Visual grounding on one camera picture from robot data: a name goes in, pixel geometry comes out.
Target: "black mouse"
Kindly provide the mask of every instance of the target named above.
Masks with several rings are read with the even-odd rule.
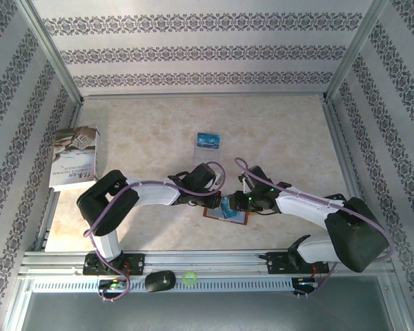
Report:
[[[145,280],[147,292],[159,292],[172,289],[177,282],[177,277],[170,270],[158,271],[148,274]]]

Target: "patterned wall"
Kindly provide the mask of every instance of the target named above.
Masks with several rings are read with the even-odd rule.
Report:
[[[34,4],[89,95],[324,92],[371,0]]]
[[[333,107],[364,199],[396,242],[414,320],[414,1],[388,3]]]
[[[75,105],[12,0],[0,0],[0,325],[48,197],[52,137]]]

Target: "beige tabletop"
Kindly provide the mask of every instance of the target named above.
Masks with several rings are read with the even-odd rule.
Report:
[[[198,132],[221,135],[224,193],[241,190],[236,156],[259,165],[275,183],[326,196],[347,195],[324,113],[316,97],[216,97],[91,100],[79,125],[97,124],[99,167],[126,177],[163,179],[191,171]],[[76,200],[63,191],[46,251],[92,250]],[[117,228],[124,250],[233,250],[287,248],[304,234],[325,233],[303,219],[251,214],[248,225],[202,217],[203,208],[153,205],[133,208]]]

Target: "purple cable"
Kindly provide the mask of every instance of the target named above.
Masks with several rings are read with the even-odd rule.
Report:
[[[344,212],[346,212],[346,213],[348,213],[350,215],[353,215],[354,217],[357,217],[358,219],[361,219],[364,222],[367,222],[367,224],[371,225],[373,228],[375,228],[376,230],[378,230],[386,238],[386,240],[388,241],[388,244],[389,244],[389,250],[388,250],[388,252],[384,256],[377,258],[376,261],[384,261],[384,260],[387,260],[394,253],[394,243],[393,243],[393,240],[390,237],[390,235],[388,233],[386,233],[386,231],[384,229],[382,229],[379,225],[377,225],[376,223],[374,223],[370,219],[366,218],[364,215],[361,215],[358,212],[354,212],[354,211],[352,211],[352,210],[350,210],[348,208],[342,207],[340,205],[335,205],[333,203],[328,203],[325,200],[318,199],[318,198],[315,198],[315,197],[311,197],[311,196],[309,196],[307,194],[304,194],[304,193],[298,193],[298,192],[294,192],[294,191],[287,190],[286,188],[281,188],[278,185],[275,185],[275,184],[273,184],[273,183],[271,183],[269,181],[266,181],[266,180],[264,180],[264,179],[256,176],[255,174],[252,174],[248,170],[248,164],[247,164],[247,162],[244,159],[240,158],[240,157],[235,157],[235,163],[247,175],[253,177],[254,179],[257,179],[258,181],[261,181],[264,184],[267,184],[267,185],[271,186],[272,188],[276,188],[279,191],[285,192],[285,193],[290,194],[290,195],[293,195],[295,197],[305,198],[305,200],[309,200],[309,201],[312,201],[312,202],[315,202],[315,203],[319,203],[321,205],[325,205],[325,206],[328,206],[328,207],[336,208],[338,210],[342,210],[342,211],[344,211]]]
[[[216,194],[218,193],[222,186],[224,186],[225,182],[226,182],[226,171],[224,169],[224,167],[222,165],[220,165],[217,162],[211,161],[211,162],[207,162],[206,165],[209,164],[215,164],[216,166],[219,167],[219,169],[221,169],[222,174],[224,176],[224,178],[222,179],[221,184],[218,186],[218,188],[216,190],[210,191],[208,193],[198,193],[198,192],[192,192],[190,190],[187,190],[185,188],[181,188],[178,185],[172,184],[172,183],[166,183],[163,181],[141,181],[141,182],[136,182],[136,183],[132,183],[127,185],[126,187],[122,188],[114,197],[113,199],[110,201],[110,203],[104,208],[103,212],[98,216],[97,220],[92,224],[92,226],[89,228],[89,230],[86,230],[84,232],[84,237],[89,237],[90,241],[92,242],[92,245],[94,246],[95,249],[95,253],[97,254],[98,258],[100,259],[101,262],[103,262],[108,268],[112,269],[113,271],[115,271],[116,273],[120,274],[121,276],[124,276],[126,278],[126,288],[124,289],[124,291],[122,293],[120,293],[118,296],[116,296],[115,298],[111,298],[108,299],[104,296],[105,290],[101,293],[101,298],[103,298],[104,301],[115,301],[117,299],[120,299],[121,297],[123,297],[127,292],[129,292],[130,290],[130,279],[129,277],[127,277],[127,275],[125,275],[121,270],[116,269],[115,267],[111,266],[106,259],[101,255],[100,251],[98,251],[97,245],[94,242],[93,239],[93,235],[92,232],[95,230],[95,228],[101,223],[101,220],[105,217],[105,215],[108,213],[108,211],[111,209],[111,207],[114,205],[115,201],[127,190],[134,188],[135,186],[139,186],[139,185],[143,185],[143,184],[153,184],[153,185],[164,185],[164,186],[170,186],[171,188],[176,188],[178,190],[181,190],[185,193],[191,194],[191,195],[196,195],[198,197],[207,197],[209,195],[212,194]]]

